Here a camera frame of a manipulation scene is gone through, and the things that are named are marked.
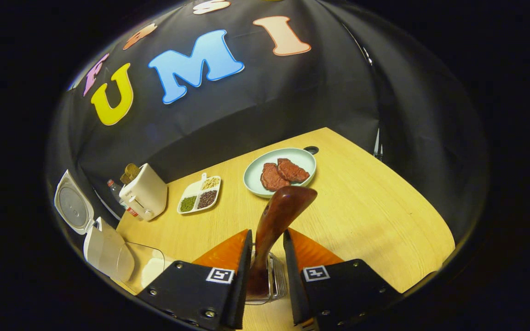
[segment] white toaster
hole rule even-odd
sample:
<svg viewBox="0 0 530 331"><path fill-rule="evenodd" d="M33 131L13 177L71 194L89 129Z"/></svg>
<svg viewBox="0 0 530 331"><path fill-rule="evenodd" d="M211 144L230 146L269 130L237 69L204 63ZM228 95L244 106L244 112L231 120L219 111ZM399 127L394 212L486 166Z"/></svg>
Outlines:
<svg viewBox="0 0 530 331"><path fill-rule="evenodd" d="M138 176L122 187L120 197L143 220L150 221L165 210L167 193L165 182L145 163L140 167Z"/></svg>

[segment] blue letter m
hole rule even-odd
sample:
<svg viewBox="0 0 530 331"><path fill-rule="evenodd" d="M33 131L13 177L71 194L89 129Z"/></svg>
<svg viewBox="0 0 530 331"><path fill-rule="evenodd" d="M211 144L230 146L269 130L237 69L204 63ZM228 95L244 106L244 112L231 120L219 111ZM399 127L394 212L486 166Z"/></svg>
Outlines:
<svg viewBox="0 0 530 331"><path fill-rule="evenodd" d="M216 30L200 36L186 57L175 51L166 51L149 62L149 68L155 68L165 90L162 102L169 104L185 96L187 88L177 84L175 75L193 87L202 84L204 62L208 64L207 78L217 81L239 73L244 69L242 62L236 61L225 43L226 30Z"/></svg>

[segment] water bottle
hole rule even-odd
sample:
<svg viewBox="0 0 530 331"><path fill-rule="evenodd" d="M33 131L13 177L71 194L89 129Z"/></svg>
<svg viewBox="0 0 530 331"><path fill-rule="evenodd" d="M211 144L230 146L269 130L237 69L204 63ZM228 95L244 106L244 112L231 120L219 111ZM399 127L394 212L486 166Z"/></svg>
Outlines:
<svg viewBox="0 0 530 331"><path fill-rule="evenodd" d="M126 203L124 203L124 200L120 197L120 186L118 186L118 184L114 183L113 180L108 180L108 186L109 186L109 190L112 191L112 195L114 196L114 199L116 199L116 201L122 206L124 207L124 209L128 210L128 212L130 214L132 214L132 216L136 217L136 218L140 218L138 216L138 214L136 213L136 211L134 211L134 209L131 209L130 207L128 207L128 205L126 205Z"/></svg>

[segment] pink letter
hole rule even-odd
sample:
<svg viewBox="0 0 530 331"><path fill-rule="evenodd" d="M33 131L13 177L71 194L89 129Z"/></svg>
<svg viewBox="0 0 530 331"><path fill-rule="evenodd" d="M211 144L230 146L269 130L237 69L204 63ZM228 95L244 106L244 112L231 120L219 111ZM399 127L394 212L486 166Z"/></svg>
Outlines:
<svg viewBox="0 0 530 331"><path fill-rule="evenodd" d="M83 96L87 94L87 91L91 88L91 86L95 82L95 76L99 74L99 71L101 71L101 63L104 62L105 59L108 58L108 56L109 56L109 53L105 54L104 57L101 58L101 60L99 60L99 62L97 62L93 66L93 68L89 71L89 73L87 73L87 80L85 83L85 92L83 92Z"/></svg>

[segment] red label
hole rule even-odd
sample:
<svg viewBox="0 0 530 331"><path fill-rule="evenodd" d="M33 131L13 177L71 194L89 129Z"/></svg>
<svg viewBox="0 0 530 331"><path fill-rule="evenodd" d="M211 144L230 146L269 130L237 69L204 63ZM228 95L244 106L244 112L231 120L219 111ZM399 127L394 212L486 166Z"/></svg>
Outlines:
<svg viewBox="0 0 530 331"><path fill-rule="evenodd" d="M132 216L134 216L134 217L138 216L138 214L136 213L136 211L134 211L134 210L131 209L130 207L128 208L128 212L129 212L130 214L132 214Z"/></svg>

